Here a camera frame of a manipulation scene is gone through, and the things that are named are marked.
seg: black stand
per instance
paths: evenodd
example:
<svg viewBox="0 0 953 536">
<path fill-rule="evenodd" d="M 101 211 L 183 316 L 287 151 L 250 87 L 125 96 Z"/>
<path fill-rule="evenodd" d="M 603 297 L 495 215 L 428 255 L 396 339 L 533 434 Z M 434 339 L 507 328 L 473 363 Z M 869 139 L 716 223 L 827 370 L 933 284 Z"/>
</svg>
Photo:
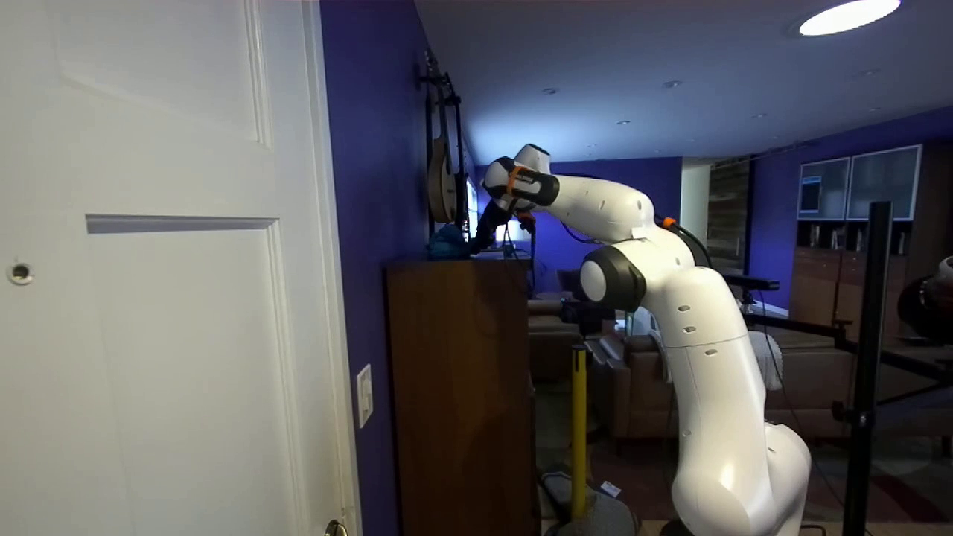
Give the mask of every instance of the black stand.
<svg viewBox="0 0 953 536">
<path fill-rule="evenodd" d="M 889 279 L 889 248 L 890 248 L 890 202 L 869 205 L 866 236 L 869 236 L 869 248 L 866 248 L 866 278 L 863 278 L 856 409 L 842 410 L 842 421 L 848 421 L 853 425 L 845 504 L 842 504 L 845 536 L 860 536 L 866 529 L 869 459 L 872 459 L 872 425 L 875 425 L 875 372 L 883 363 L 883 313 L 886 313 L 886 279 Z"/>
</svg>

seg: wall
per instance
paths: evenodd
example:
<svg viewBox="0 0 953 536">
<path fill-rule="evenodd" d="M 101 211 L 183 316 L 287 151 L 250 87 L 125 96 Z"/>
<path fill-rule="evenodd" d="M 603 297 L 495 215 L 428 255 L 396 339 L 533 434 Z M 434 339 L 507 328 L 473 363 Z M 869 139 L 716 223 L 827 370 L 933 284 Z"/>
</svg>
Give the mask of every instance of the wall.
<svg viewBox="0 0 953 536">
<path fill-rule="evenodd" d="M 381 267 L 419 255 L 425 54 L 414 0 L 321 0 L 333 187 L 351 372 L 373 363 L 376 413 L 357 433 L 367 536 L 396 536 L 396 462 Z"/>
<path fill-rule="evenodd" d="M 564 175 L 600 175 L 640 187 L 656 215 L 680 215 L 683 162 L 680 159 L 640 159 L 640 162 L 559 162 L 552 165 Z M 574 272 L 592 251 L 591 242 L 573 236 L 559 220 L 537 215 L 537 293 L 559 288 L 556 275 Z"/>
<path fill-rule="evenodd" d="M 830 133 L 755 159 L 750 275 L 771 278 L 780 293 L 769 305 L 789 307 L 795 260 L 799 168 L 807 162 L 875 151 L 906 144 L 953 139 L 953 106 Z"/>
</svg>

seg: wooden cabinet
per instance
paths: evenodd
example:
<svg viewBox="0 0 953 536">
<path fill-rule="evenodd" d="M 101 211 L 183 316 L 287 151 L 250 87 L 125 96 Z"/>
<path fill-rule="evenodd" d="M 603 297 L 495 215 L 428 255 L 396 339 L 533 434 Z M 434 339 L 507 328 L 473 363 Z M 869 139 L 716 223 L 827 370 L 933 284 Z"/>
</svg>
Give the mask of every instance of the wooden cabinet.
<svg viewBox="0 0 953 536">
<path fill-rule="evenodd" d="M 402 536 L 539 534 L 524 261 L 387 266 Z"/>
<path fill-rule="evenodd" d="M 890 199 L 886 337 L 903 337 L 899 293 L 953 251 L 953 151 L 903 145 L 802 168 L 793 319 L 845 324 L 857 339 L 866 211 Z"/>
</svg>

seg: ceiling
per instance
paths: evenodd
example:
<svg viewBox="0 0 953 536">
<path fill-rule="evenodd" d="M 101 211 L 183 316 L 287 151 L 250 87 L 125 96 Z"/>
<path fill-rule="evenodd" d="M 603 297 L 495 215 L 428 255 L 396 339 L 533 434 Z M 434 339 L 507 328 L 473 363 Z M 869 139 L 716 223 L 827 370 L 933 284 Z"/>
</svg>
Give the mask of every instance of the ceiling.
<svg viewBox="0 0 953 536">
<path fill-rule="evenodd" d="M 476 165 L 756 154 L 953 106 L 953 0 L 802 39 L 823 0 L 417 0 Z"/>
</svg>

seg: white wall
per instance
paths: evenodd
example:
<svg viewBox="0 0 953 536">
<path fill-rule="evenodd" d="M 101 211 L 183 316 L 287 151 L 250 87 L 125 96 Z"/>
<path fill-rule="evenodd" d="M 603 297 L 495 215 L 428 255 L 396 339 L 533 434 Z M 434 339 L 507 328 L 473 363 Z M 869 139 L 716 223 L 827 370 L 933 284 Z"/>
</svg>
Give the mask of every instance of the white wall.
<svg viewBox="0 0 953 536">
<path fill-rule="evenodd" d="M 708 162 L 683 165 L 683 211 L 680 223 L 708 245 Z"/>
</svg>

